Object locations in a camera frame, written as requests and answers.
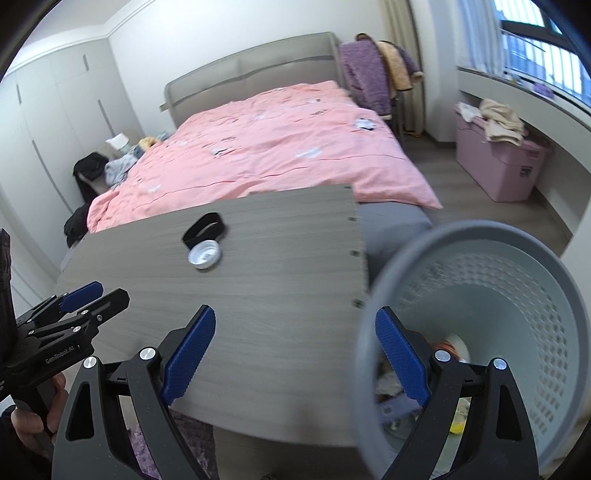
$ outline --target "bed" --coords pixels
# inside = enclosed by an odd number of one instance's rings
[[[375,278],[441,204],[375,112],[346,93],[334,34],[245,50],[170,82],[177,132],[99,196],[91,233],[217,200],[351,184]]]

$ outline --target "table top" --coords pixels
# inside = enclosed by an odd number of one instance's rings
[[[222,259],[199,271],[181,237],[219,212]],[[350,375],[366,268],[350,187],[259,194],[87,235],[56,293],[93,280],[129,308],[100,328],[95,354],[121,361],[185,326],[202,304],[215,336],[173,409],[282,442],[353,446]]]

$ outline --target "gray upholstered headboard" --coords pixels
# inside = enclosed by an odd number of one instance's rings
[[[333,33],[286,38],[214,61],[164,88],[166,107],[179,127],[190,116],[298,83],[334,80],[346,87]]]

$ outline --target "beige curtain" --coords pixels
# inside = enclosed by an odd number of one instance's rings
[[[421,51],[418,46],[417,30],[413,12],[408,0],[380,0],[387,32],[387,40],[404,47],[421,64]],[[404,92],[405,129],[420,135],[425,130],[425,96],[423,83],[415,84],[410,92]]]

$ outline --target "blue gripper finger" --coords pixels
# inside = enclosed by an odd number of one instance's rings
[[[62,313],[73,313],[81,309],[84,305],[101,298],[103,296],[103,285],[94,281],[88,285],[79,288],[64,297],[60,303]]]
[[[431,397],[425,366],[387,309],[376,315],[375,333],[407,397],[424,406]]]
[[[215,331],[216,315],[213,309],[207,307],[166,363],[160,391],[165,405],[171,406],[174,400],[185,394]]]

